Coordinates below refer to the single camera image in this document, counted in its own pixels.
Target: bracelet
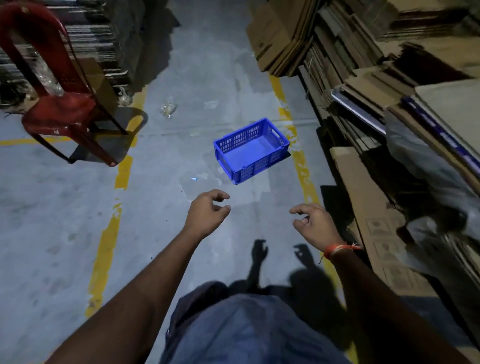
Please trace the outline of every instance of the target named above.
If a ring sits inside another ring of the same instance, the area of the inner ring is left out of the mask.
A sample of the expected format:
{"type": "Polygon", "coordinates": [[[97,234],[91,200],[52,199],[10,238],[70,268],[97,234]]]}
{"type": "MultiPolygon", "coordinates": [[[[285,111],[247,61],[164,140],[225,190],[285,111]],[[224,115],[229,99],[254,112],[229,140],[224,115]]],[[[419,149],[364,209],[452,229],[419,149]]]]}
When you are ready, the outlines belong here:
{"type": "Polygon", "coordinates": [[[329,246],[325,249],[324,257],[327,258],[328,260],[330,260],[330,258],[332,257],[332,255],[334,253],[336,253],[336,252],[338,252],[339,250],[342,250],[342,249],[361,250],[361,247],[356,245],[356,244],[353,244],[353,245],[334,244],[334,245],[331,245],[331,246],[329,246]]]}

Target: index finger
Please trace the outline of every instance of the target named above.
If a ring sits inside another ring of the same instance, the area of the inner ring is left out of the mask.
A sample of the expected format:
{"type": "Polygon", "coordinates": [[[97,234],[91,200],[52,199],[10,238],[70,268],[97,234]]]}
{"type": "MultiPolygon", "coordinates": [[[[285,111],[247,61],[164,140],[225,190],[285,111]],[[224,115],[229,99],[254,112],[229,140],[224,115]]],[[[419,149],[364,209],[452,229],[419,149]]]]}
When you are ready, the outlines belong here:
{"type": "Polygon", "coordinates": [[[299,214],[299,215],[310,215],[316,207],[307,205],[307,204],[301,204],[295,207],[292,207],[290,209],[290,214],[299,214]]]}
{"type": "Polygon", "coordinates": [[[210,192],[205,192],[205,194],[210,197],[213,201],[222,202],[223,200],[228,200],[230,195],[221,190],[212,190],[210,192]]]}

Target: person's left hand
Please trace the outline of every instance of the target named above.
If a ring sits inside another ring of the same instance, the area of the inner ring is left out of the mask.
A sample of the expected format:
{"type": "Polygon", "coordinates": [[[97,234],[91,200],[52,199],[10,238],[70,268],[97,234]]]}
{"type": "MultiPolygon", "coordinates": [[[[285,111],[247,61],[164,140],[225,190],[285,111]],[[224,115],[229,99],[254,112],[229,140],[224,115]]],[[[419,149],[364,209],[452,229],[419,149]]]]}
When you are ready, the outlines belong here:
{"type": "Polygon", "coordinates": [[[183,230],[198,239],[204,239],[214,232],[230,213],[230,206],[217,206],[214,201],[223,202],[230,195],[221,190],[200,194],[190,206],[183,230]]]}

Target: blue plastic crate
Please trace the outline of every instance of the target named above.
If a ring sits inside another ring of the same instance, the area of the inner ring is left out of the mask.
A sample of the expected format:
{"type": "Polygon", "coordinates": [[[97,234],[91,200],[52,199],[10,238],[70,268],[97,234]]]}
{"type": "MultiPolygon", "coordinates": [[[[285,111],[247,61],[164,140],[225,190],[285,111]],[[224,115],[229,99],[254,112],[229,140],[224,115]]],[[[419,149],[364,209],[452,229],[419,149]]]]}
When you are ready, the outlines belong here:
{"type": "Polygon", "coordinates": [[[281,161],[290,142],[267,118],[214,141],[215,157],[234,184],[281,161]]]}

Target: red plastic chair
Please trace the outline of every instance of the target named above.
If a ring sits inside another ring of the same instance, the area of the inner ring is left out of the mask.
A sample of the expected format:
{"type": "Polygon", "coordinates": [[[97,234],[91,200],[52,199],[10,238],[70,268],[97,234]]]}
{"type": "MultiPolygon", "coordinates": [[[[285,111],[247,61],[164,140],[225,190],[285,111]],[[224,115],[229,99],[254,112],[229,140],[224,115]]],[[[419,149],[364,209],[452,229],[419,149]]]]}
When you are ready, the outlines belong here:
{"type": "Polygon", "coordinates": [[[11,2],[0,8],[0,47],[39,96],[39,101],[23,116],[22,124],[27,133],[41,145],[71,164],[75,160],[71,160],[54,148],[41,134],[69,137],[107,165],[114,167],[117,161],[96,142],[90,133],[90,130],[98,130],[94,118],[100,111],[120,129],[122,134],[128,133],[100,104],[85,72],[79,67],[86,84],[82,81],[70,59],[61,34],[77,60],[65,27],[44,5],[11,2]],[[11,31],[22,36],[42,56],[65,91],[63,96],[50,95],[46,91],[12,42],[11,31]]]}

